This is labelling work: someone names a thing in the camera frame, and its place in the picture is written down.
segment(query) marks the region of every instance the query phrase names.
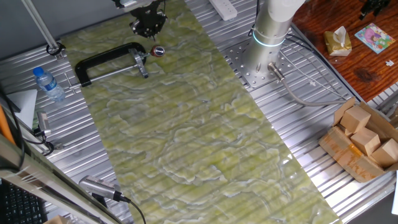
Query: power strip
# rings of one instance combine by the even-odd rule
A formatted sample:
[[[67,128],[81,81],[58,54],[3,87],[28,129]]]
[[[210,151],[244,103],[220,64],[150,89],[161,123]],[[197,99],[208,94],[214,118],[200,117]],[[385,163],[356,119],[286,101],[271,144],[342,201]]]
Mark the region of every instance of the power strip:
[[[209,0],[224,21],[235,18],[238,15],[235,7],[228,0]]]

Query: blue bottle cap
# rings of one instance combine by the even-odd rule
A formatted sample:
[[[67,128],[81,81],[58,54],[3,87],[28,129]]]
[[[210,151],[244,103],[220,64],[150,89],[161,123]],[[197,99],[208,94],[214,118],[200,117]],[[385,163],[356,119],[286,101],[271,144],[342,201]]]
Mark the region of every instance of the blue bottle cap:
[[[37,77],[41,77],[44,74],[44,70],[42,67],[36,67],[33,69],[33,74]]]

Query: keyboard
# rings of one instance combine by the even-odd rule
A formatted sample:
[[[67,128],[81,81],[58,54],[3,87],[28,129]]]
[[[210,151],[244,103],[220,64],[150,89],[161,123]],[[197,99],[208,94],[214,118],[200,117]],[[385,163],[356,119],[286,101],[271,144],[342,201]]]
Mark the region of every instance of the keyboard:
[[[3,224],[42,224],[47,221],[44,201],[10,182],[2,180],[0,220]]]

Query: water bottle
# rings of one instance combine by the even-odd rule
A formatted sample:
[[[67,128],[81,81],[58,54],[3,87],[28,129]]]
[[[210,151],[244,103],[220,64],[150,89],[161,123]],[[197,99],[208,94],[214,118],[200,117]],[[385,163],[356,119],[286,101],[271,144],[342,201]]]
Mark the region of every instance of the water bottle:
[[[51,100],[59,102],[65,98],[63,88],[57,84],[50,72],[44,71],[42,67],[37,67],[33,69],[33,74],[36,76],[36,83]]]

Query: cardboard box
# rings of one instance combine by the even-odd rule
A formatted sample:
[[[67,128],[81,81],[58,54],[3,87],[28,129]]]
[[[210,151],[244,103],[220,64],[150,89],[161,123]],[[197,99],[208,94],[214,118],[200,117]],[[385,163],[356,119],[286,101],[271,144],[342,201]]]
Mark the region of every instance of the cardboard box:
[[[68,218],[63,218],[60,215],[50,219],[49,221],[45,222],[44,224],[67,224],[69,221]]]
[[[386,172],[398,170],[398,163],[383,169],[373,158],[363,154],[344,132],[339,127],[336,127],[344,112],[353,107],[354,104],[355,99],[352,98],[335,112],[333,127],[319,140],[319,145],[358,182],[367,182]],[[390,139],[398,142],[398,130],[394,129],[388,121],[366,103],[361,102],[360,107],[371,114],[366,128],[378,134],[382,143]]]
[[[344,134],[346,134],[347,137],[351,137],[354,133],[352,133],[351,131],[349,131],[348,129],[344,128],[343,125],[341,124],[337,124],[337,126],[344,132]]]

